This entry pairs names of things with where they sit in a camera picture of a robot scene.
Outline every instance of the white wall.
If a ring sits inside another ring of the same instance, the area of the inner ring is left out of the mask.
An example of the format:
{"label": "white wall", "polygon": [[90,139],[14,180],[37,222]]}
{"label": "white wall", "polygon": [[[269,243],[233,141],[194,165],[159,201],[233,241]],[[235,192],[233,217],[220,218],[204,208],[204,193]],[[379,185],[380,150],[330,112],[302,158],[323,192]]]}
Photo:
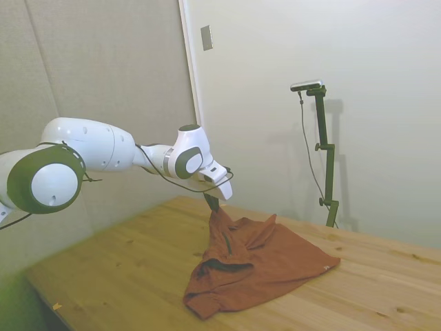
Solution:
{"label": "white wall", "polygon": [[[340,227],[441,248],[439,1],[186,3],[203,125],[236,174],[233,204],[325,224],[289,91],[321,78]],[[324,185],[325,154],[311,153]]]}

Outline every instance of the orange shirt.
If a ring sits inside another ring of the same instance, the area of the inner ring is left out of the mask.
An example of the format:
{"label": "orange shirt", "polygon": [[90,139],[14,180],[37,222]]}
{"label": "orange shirt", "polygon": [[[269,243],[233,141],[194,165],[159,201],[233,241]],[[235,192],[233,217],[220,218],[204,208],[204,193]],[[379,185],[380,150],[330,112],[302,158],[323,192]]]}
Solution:
{"label": "orange shirt", "polygon": [[325,254],[290,229],[222,210],[209,220],[209,247],[194,269],[184,304],[200,318],[237,311],[280,297],[326,273],[340,259]]}

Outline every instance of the door frame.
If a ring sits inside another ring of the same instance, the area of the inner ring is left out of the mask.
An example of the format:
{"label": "door frame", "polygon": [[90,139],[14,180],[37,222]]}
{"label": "door frame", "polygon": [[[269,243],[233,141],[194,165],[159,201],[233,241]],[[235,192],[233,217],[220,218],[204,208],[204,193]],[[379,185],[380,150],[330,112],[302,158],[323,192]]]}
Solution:
{"label": "door frame", "polygon": [[196,60],[194,59],[193,38],[189,33],[191,30],[191,22],[188,14],[188,0],[179,0],[179,11],[181,12],[182,30],[184,35],[185,51],[187,53],[188,71],[190,84],[192,86],[194,111],[196,113],[196,122],[204,127],[204,118],[202,112],[202,102],[200,98],[200,88],[198,83]]}

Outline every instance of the orange cloth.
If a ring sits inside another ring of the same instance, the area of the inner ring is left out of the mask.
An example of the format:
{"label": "orange cloth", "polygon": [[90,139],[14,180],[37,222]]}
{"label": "orange cloth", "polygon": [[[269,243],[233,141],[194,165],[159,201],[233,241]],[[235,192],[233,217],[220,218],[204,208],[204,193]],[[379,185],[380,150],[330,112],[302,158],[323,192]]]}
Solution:
{"label": "orange cloth", "polygon": [[209,220],[209,248],[194,269],[184,304],[200,318],[280,297],[340,263],[281,224],[233,222],[222,210]]}

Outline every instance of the black metal stand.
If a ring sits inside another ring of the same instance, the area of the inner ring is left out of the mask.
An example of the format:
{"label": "black metal stand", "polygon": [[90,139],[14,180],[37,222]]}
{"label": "black metal stand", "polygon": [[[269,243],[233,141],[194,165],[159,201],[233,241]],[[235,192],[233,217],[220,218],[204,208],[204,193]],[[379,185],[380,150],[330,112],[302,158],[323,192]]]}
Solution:
{"label": "black metal stand", "polygon": [[318,202],[320,205],[326,205],[329,207],[326,226],[333,227],[336,222],[339,202],[332,199],[332,192],[334,189],[334,158],[335,158],[336,146],[332,143],[328,143],[328,137],[326,132],[325,103],[323,101],[323,98],[326,95],[326,87],[323,85],[319,88],[313,88],[307,90],[306,95],[309,97],[316,98],[318,135],[320,137],[320,143],[316,144],[316,151],[317,150],[327,151],[325,200],[319,198]]}

